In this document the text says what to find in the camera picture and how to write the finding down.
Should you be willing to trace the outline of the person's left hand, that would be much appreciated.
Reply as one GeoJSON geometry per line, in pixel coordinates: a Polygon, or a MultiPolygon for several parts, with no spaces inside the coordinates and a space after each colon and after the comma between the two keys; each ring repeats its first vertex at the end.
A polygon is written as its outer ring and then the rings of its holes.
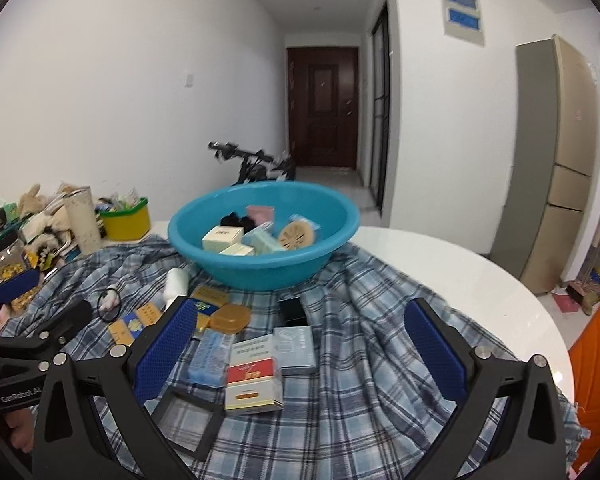
{"type": "Polygon", "coordinates": [[[0,414],[0,422],[8,427],[10,445],[23,453],[30,453],[34,445],[34,417],[28,408],[0,414]]]}

